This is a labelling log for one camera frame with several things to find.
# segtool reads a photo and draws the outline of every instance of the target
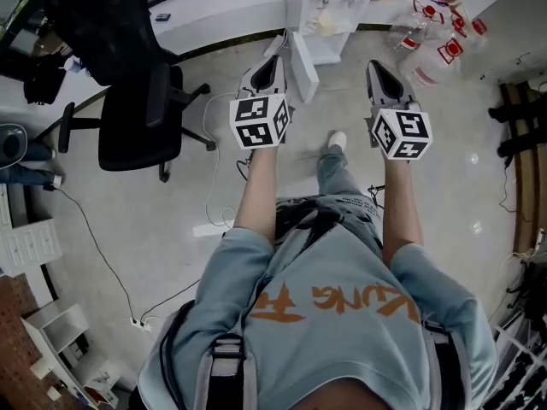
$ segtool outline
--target tiled floor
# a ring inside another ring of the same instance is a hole
[[[190,91],[208,82],[211,96],[236,91],[243,72],[259,60],[268,44],[243,44],[184,62],[185,89]],[[297,110],[287,144],[279,151],[279,196],[317,192],[315,163],[327,133],[334,129],[349,135],[350,170],[361,187],[383,184],[380,152],[370,149],[363,120],[370,107],[364,84],[370,59],[391,63],[383,34],[353,34],[341,63],[318,67],[321,85],[309,105],[300,103],[286,65],[292,105]],[[432,147],[413,163],[426,247],[438,266],[476,292],[491,313],[511,277],[508,266],[500,267],[500,262],[511,251],[515,226],[515,216],[497,205],[503,198],[504,176],[496,147],[503,128],[487,116],[486,110],[499,103],[498,89],[466,81],[434,89],[416,87],[416,94],[430,114],[434,134]],[[192,130],[201,131],[206,100],[198,99],[185,111],[184,123]],[[213,101],[207,119],[207,127],[221,148],[216,188],[209,205],[216,221],[221,220],[225,206],[237,208],[244,188],[235,161],[247,154],[238,148],[229,130],[228,100]],[[86,211],[100,247],[119,273],[133,311],[140,317],[149,307],[198,279],[220,239],[219,235],[194,235],[196,228],[207,231],[203,201],[211,185],[216,154],[184,139],[171,180],[163,184],[157,178],[157,168],[102,171],[97,163],[97,135],[97,131],[73,133],[70,151],[59,157],[67,175],[63,189]],[[507,205],[511,208],[515,205],[513,168],[508,172]],[[63,250],[62,259],[49,266],[59,295],[80,303],[91,325],[90,339],[118,364],[126,385],[132,385],[152,337],[130,325],[125,295],[102,262],[75,205],[60,193],[43,192],[40,197],[43,207],[56,219]],[[194,292],[189,290],[151,314],[164,318]],[[149,323],[155,336],[160,320]]]

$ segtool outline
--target white cabinet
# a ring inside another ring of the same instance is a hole
[[[350,33],[370,0],[287,0],[292,68],[302,99],[308,103],[319,84],[315,65],[340,62]]]
[[[42,379],[48,372],[53,372],[72,395],[86,401],[89,407],[98,408],[99,402],[116,407],[118,398],[111,389],[120,374],[113,363],[92,347],[79,359],[71,359],[70,366],[63,361],[67,357],[61,357],[61,353],[65,354],[63,351],[89,328],[78,304],[55,301],[21,320],[42,354],[42,358],[31,366],[37,378]]]
[[[0,229],[0,267],[10,277],[34,269],[62,255],[53,219]]]

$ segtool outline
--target chair wheel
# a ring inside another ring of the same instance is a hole
[[[169,181],[169,178],[171,178],[171,173],[170,172],[164,172],[160,175],[160,180],[165,184],[166,182]]]

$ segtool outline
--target plug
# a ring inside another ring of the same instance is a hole
[[[141,321],[136,320],[135,318],[130,318],[129,321],[131,322],[131,325],[133,325],[135,328],[139,328],[140,330],[144,328],[144,324]]]

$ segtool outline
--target backpack strap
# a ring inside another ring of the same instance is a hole
[[[198,374],[197,410],[256,410],[258,388],[256,363],[246,353],[244,339],[232,332],[218,337],[202,358]]]
[[[243,338],[237,334],[219,337],[211,347],[211,373],[207,410],[221,410],[229,407],[243,408],[244,401],[244,348]]]
[[[465,348],[456,334],[443,326],[423,323],[430,372],[428,410],[465,410],[470,402],[470,379]]]

